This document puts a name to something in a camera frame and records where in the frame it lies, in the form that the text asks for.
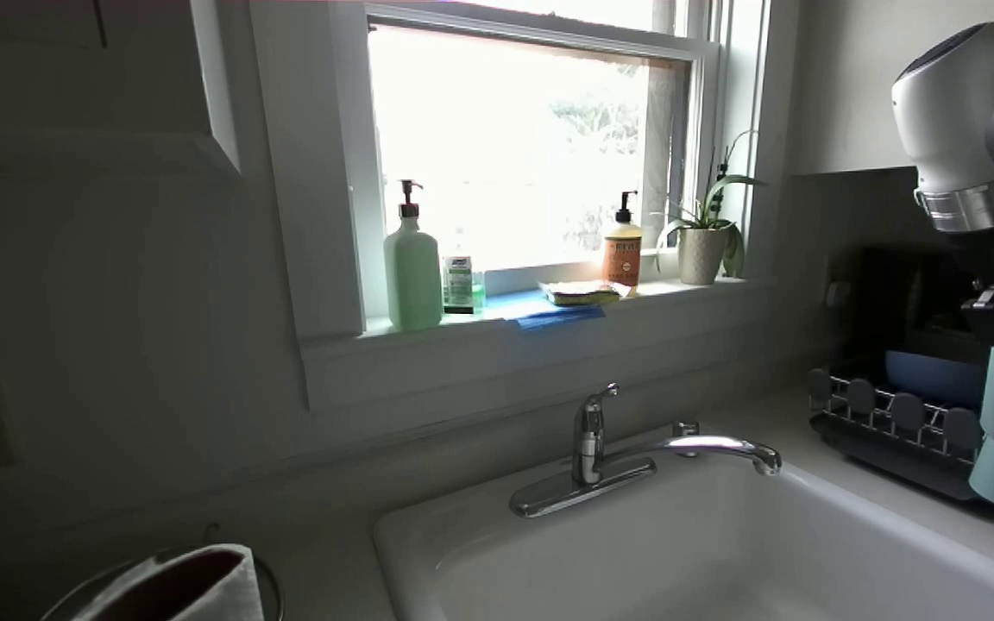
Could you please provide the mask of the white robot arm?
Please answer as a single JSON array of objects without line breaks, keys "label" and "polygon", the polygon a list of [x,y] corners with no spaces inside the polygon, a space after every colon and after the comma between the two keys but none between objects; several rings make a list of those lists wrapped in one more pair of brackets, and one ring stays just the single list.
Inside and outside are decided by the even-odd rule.
[{"label": "white robot arm", "polygon": [[963,303],[994,344],[994,20],[908,61],[890,86],[914,204],[974,256],[984,291]]}]

